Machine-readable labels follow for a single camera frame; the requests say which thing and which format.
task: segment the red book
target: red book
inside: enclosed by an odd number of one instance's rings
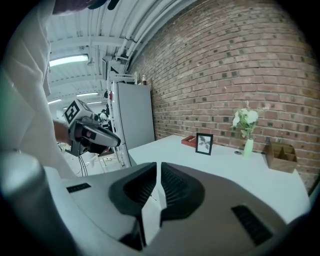
[[[197,141],[197,138],[195,136],[189,136],[181,140],[181,143],[184,145],[196,148],[196,141]]]

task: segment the refrigerator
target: refrigerator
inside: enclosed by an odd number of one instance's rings
[[[114,151],[123,168],[131,167],[128,150],[155,141],[150,88],[114,81],[108,102],[112,130],[121,139]]]

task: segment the white flower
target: white flower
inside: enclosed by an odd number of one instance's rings
[[[246,108],[242,108],[241,111],[246,116],[249,114],[249,111]]]
[[[247,117],[245,118],[245,121],[248,123],[248,124],[252,124],[254,123],[255,121],[257,121],[259,115],[258,115],[258,112],[257,111],[254,111],[254,110],[250,110],[248,112],[248,115]]]
[[[235,126],[237,126],[237,124],[239,123],[239,121],[240,121],[240,117],[239,117],[239,113],[238,113],[238,111],[237,112],[235,112],[235,114],[234,114],[234,119],[233,119],[233,121],[232,121],[232,125],[235,127]]]

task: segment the cardboard organizer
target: cardboard organizer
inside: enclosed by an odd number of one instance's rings
[[[298,164],[294,147],[285,143],[270,143],[265,158],[270,169],[286,173],[293,173]]]

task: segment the brick wall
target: brick wall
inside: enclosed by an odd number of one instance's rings
[[[231,124],[236,108],[269,106],[254,130],[254,149],[295,147],[310,190],[320,173],[320,83],[304,35],[270,0],[199,0],[170,20],[130,72],[151,86],[156,139],[196,132],[243,149]]]

